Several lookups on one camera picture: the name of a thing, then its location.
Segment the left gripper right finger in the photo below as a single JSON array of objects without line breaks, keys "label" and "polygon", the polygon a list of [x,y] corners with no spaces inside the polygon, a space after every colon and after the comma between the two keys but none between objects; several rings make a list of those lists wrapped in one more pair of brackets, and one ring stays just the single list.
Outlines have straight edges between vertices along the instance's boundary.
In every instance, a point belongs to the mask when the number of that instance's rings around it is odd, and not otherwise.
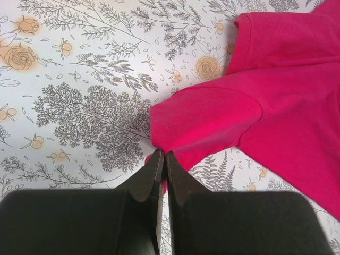
[{"label": "left gripper right finger", "polygon": [[173,254],[331,254],[307,200],[290,191],[212,192],[166,156]]}]

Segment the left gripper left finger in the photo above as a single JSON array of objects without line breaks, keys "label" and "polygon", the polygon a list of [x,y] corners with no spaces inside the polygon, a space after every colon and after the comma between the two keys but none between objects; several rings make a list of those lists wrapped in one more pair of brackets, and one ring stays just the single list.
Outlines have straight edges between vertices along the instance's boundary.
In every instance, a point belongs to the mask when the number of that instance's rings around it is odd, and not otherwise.
[{"label": "left gripper left finger", "polygon": [[1,254],[159,254],[164,153],[114,189],[15,191],[1,202]]}]

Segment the crimson t-shirt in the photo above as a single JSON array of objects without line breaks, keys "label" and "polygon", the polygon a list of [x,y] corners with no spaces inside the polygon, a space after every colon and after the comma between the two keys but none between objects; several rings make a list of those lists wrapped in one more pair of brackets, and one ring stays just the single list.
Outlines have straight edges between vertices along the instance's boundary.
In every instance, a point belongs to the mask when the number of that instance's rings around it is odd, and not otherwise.
[{"label": "crimson t-shirt", "polygon": [[230,147],[339,217],[339,1],[243,13],[226,75],[151,108],[151,142],[190,170]]}]

